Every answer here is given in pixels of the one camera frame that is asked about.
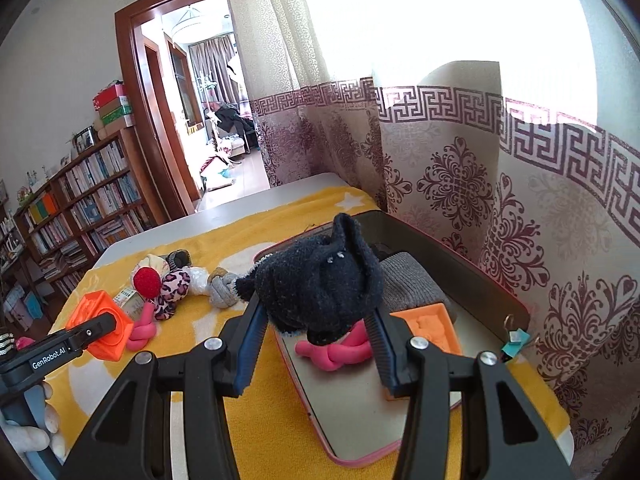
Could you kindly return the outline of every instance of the orange box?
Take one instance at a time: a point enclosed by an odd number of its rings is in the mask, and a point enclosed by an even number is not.
[[[434,343],[443,352],[462,355],[460,341],[443,303],[392,312],[391,315],[404,319],[413,335]]]
[[[133,330],[133,321],[104,290],[85,294],[66,322],[65,328],[69,330],[106,312],[113,314],[116,319],[116,328],[113,332],[91,343],[86,349],[96,359],[119,361]]]

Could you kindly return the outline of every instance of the greek key pattern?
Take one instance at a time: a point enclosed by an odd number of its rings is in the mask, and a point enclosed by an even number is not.
[[[640,247],[640,152],[602,128],[498,94],[451,86],[376,87],[370,77],[333,81],[252,101],[264,116],[299,106],[375,103],[381,123],[445,121],[499,136],[503,152],[590,192]]]

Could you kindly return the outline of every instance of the yellow blanket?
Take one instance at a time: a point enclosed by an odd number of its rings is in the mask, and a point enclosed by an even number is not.
[[[251,266],[256,253],[312,226],[330,222],[346,211],[356,214],[376,209],[364,192],[346,187],[325,189],[298,202],[243,218],[208,233],[187,238],[150,251],[132,254],[113,264],[90,270],[66,302],[54,325],[62,328],[83,294],[106,290],[114,296],[129,285],[129,274],[147,253],[167,254],[189,250],[194,265],[213,270],[222,266],[241,274]],[[159,323],[158,335],[146,349],[158,356],[185,352],[211,335],[219,333],[225,321],[244,309],[239,303],[227,310],[212,309],[205,296],[188,296],[173,318]],[[61,431],[70,447],[86,424],[132,353],[126,352],[117,363],[94,359],[88,352],[47,378],[54,389],[51,403],[62,420]],[[567,414],[558,405],[553,392],[526,361],[513,365],[512,371],[543,415],[557,438],[568,427]],[[181,394],[174,394],[174,407],[181,407]],[[231,440],[244,480],[260,479],[389,479],[398,454],[363,469],[346,469],[325,455],[309,423],[294,385],[289,378],[271,329],[267,330],[251,385],[240,399],[225,399]],[[172,410],[175,418],[179,410]],[[447,478],[460,477],[460,410],[451,412],[449,466]],[[180,424],[172,421],[172,426]],[[174,461],[175,480],[186,480],[179,471],[184,460]]]

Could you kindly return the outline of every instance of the curtain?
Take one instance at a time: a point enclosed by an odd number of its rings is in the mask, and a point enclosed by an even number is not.
[[[202,77],[216,82],[216,87],[205,90],[209,101],[221,101],[224,103],[240,103],[238,84],[231,81],[226,70],[226,64],[235,56],[234,46],[229,35],[220,38],[212,38],[189,47],[196,78],[202,81]]]
[[[333,171],[516,295],[596,475],[640,404],[640,63],[606,8],[229,1],[271,185]]]

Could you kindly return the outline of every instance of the white table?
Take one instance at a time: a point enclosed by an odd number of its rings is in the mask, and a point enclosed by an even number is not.
[[[327,187],[347,185],[335,173],[321,173],[284,186],[272,187],[116,242],[104,251],[94,268],[112,264],[124,256],[145,249],[152,249],[158,245],[170,244],[183,238],[206,233],[223,225],[231,224],[245,216],[295,202]]]

